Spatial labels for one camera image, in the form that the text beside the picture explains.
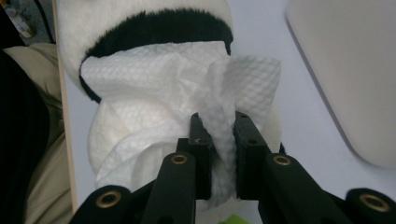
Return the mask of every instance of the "white tissue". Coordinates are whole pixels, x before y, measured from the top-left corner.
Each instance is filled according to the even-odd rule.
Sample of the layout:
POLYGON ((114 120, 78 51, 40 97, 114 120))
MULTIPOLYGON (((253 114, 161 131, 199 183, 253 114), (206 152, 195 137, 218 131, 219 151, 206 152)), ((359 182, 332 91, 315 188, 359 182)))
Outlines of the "white tissue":
MULTIPOLYGON (((268 130, 279 73, 280 61, 230 57, 223 42, 151 45, 87 59, 81 74, 102 98, 89 139, 97 187, 134 191, 155 179, 198 111, 217 149, 204 207, 224 203, 234 194, 234 111, 249 114, 262 134, 268 130)), ((279 146, 279 139, 266 140, 279 146)))

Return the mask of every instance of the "brass screw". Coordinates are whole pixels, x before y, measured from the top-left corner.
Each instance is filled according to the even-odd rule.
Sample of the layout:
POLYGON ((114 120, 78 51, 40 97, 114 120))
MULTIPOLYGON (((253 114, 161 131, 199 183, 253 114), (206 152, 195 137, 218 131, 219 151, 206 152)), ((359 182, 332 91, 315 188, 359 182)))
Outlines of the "brass screw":
POLYGON ((175 155, 171 158, 171 162, 176 165, 181 165, 189 160, 185 155, 175 155))
POLYGON ((275 156, 273 158, 274 162, 279 164, 279 165, 290 165, 291 164, 291 160, 285 156, 275 156))
POLYGON ((367 207, 374 209, 375 211, 378 212, 388 212, 390 210, 389 204, 382 200, 381 198, 378 198, 375 195, 372 194, 362 194, 359 199, 361 200, 364 205, 367 207))
POLYGON ((117 204, 121 199, 121 194, 118 191, 108 191, 96 199, 96 206, 101 208, 108 208, 117 204), (105 200, 105 197, 113 197, 111 200, 105 200))

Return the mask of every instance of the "stuffed toy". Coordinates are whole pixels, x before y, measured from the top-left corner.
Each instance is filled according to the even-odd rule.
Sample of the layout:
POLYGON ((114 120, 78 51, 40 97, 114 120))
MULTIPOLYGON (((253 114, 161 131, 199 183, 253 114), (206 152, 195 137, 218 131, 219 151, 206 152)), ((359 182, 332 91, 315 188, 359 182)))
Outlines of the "stuffed toy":
POLYGON ((96 187, 135 191, 155 179, 198 112, 216 148, 212 197, 198 208, 214 217, 203 223, 230 215, 240 205, 230 200, 235 110, 249 114, 279 150, 273 99, 280 61, 230 56, 225 0, 69 0, 58 2, 58 13, 65 72, 99 104, 88 148, 96 187))

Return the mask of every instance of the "white surface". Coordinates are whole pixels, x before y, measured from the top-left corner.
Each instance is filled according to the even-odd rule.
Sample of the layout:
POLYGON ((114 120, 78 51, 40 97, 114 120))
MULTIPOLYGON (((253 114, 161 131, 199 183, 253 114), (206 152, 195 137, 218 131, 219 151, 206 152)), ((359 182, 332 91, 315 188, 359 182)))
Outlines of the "white surface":
MULTIPOLYGON (((287 25, 288 1, 230 0, 233 14, 233 55, 259 54, 282 61, 276 93, 283 124, 283 142, 327 191, 345 198, 353 188, 370 188, 396 200, 396 171, 375 167, 354 155, 338 132, 297 49, 287 25)), ((95 103, 67 80, 78 204, 94 191, 88 163, 87 136, 95 103)), ((238 211, 261 223, 255 203, 238 211)))
POLYGON ((351 147, 396 168, 396 1, 294 0, 288 18, 351 147))

